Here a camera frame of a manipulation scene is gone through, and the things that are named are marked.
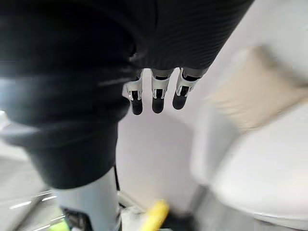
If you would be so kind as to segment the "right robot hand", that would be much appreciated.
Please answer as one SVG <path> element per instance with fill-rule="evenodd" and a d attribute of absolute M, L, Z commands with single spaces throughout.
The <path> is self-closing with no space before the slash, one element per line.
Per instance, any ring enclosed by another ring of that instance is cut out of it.
<path fill-rule="evenodd" d="M 25 150 L 69 228 L 120 231 L 123 86 L 144 68 L 206 69 L 250 0 L 3 0 L 0 134 Z"/>

